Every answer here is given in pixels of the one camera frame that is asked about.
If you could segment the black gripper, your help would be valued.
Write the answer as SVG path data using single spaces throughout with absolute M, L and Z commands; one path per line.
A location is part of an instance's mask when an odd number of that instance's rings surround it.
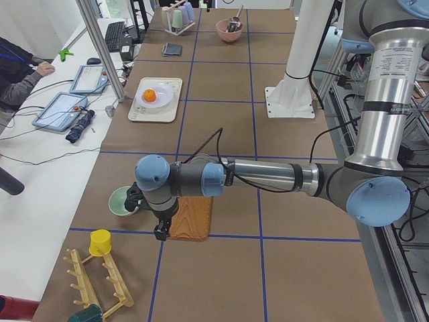
M 172 218 L 177 213 L 179 204 L 178 198 L 172 196 L 168 184 L 153 191 L 142 191 L 134 182 L 127 189 L 124 206 L 128 212 L 136 208 L 150 210 L 159 220 L 154 228 L 156 239 L 166 241 L 170 237 Z

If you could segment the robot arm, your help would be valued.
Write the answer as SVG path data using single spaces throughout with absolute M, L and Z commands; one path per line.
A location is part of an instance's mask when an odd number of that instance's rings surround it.
M 135 167 L 127 211 L 147 209 L 157 218 L 158 240 L 170 234 L 180 197 L 215 197 L 235 181 L 273 193 L 304 192 L 326 199 L 355 221 L 383 227 L 408 210 L 400 150 L 418 63 L 428 44 L 427 1 L 347 1 L 343 48 L 372 52 L 365 100 L 353 153 L 340 166 L 276 164 L 210 157 L 196 151 L 169 163 L 151 154 Z

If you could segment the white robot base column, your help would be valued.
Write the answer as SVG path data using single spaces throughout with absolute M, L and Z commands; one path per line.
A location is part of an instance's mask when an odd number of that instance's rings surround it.
M 333 0 L 302 2 L 284 77 L 276 87 L 265 88 L 269 118 L 315 117 L 310 72 L 333 8 Z

